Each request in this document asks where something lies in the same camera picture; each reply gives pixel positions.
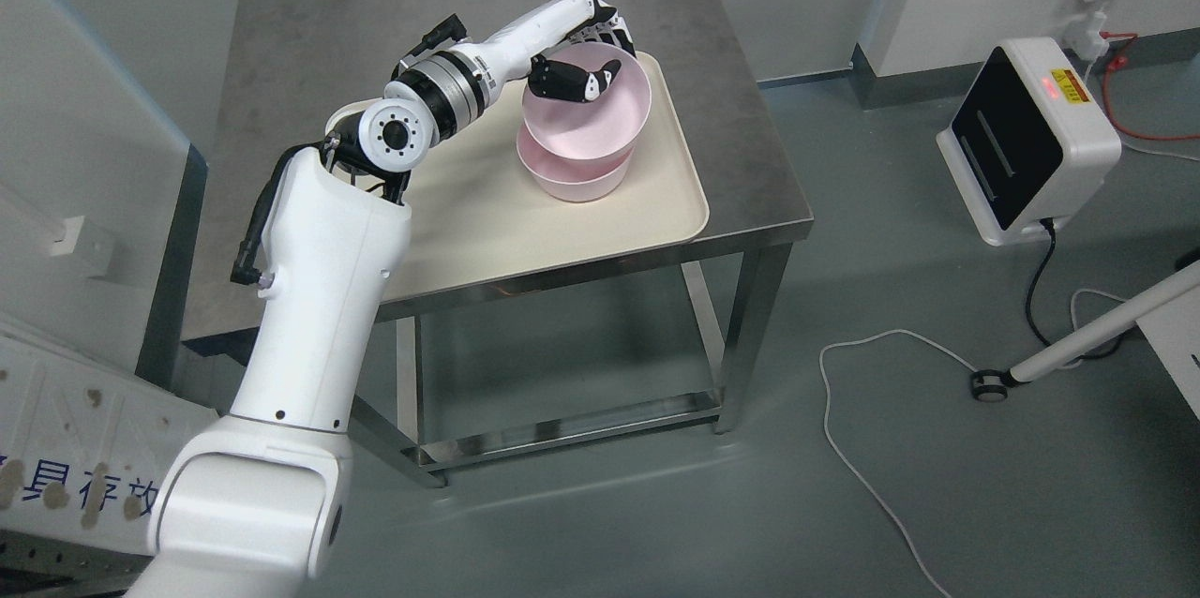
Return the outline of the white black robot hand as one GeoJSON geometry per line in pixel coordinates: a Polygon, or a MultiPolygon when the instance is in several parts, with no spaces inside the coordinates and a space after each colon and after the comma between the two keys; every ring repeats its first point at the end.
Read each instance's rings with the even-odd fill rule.
{"type": "Polygon", "coordinates": [[[617,80],[623,67],[616,56],[595,68],[557,60],[575,44],[599,43],[636,54],[626,20],[604,0],[551,0],[515,18],[484,43],[468,48],[468,59],[490,80],[527,80],[542,98],[592,103],[617,80]]]}

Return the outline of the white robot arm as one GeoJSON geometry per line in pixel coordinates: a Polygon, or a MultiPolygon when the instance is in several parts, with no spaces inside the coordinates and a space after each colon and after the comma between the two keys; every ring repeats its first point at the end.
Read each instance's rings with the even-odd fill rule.
{"type": "Polygon", "coordinates": [[[162,480],[146,526],[154,560],[128,597],[293,597],[318,575],[344,518],[347,432],[372,323],[412,237],[409,172],[442,125],[466,127],[479,74],[418,82],[456,16],[402,56],[379,101],[331,118],[286,151],[254,203],[232,282],[265,301],[232,409],[197,433],[162,480]]]}

